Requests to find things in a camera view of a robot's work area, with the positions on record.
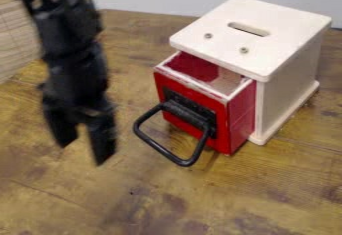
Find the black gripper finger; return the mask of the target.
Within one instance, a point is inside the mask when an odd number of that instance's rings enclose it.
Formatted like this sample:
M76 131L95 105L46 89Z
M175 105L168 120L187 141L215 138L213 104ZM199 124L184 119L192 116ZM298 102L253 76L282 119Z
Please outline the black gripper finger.
M86 124L96 165L101 165L116 152L116 125L112 115L95 117Z

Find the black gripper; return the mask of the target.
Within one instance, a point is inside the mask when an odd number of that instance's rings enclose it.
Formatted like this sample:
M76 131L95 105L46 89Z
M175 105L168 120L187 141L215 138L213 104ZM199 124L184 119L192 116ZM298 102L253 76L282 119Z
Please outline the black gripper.
M108 69L97 12L86 4L48 3L32 12L48 65L41 86L44 118L57 145L76 139L76 125L115 124L113 105L107 98Z

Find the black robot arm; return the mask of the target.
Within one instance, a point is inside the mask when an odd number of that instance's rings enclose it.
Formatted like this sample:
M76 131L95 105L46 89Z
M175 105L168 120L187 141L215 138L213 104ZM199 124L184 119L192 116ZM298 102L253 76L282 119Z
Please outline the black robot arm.
M86 127L96 164L115 154L115 107L107 98L108 70L100 15L92 0L21 0L34 23L48 79L40 85L45 122L60 147Z

